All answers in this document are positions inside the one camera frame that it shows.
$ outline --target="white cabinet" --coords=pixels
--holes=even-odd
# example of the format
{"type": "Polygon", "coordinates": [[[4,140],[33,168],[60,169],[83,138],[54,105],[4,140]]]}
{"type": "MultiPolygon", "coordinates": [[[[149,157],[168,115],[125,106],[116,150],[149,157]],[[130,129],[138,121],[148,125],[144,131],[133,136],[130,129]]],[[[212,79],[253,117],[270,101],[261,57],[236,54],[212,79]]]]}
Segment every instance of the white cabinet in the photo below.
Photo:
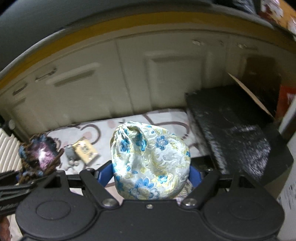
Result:
{"type": "Polygon", "coordinates": [[[0,102],[4,115],[11,115],[29,135],[133,113],[114,41],[39,68],[1,95],[0,102]]]}
{"type": "Polygon", "coordinates": [[[286,75],[282,84],[290,85],[295,81],[295,54],[264,41],[243,36],[232,35],[229,38],[226,71],[240,79],[244,74],[248,57],[252,56],[265,56],[275,59],[279,72],[286,75]]]}
{"type": "Polygon", "coordinates": [[[132,113],[114,41],[81,49],[51,65],[56,73],[36,84],[50,98],[60,126],[132,113]]]}
{"type": "Polygon", "coordinates": [[[34,84],[33,79],[26,77],[0,96],[1,115],[7,120],[14,119],[18,129],[26,130],[25,136],[55,126],[34,84]]]}
{"type": "Polygon", "coordinates": [[[186,92],[223,84],[226,34],[153,33],[117,43],[136,112],[185,106],[186,92]]]}

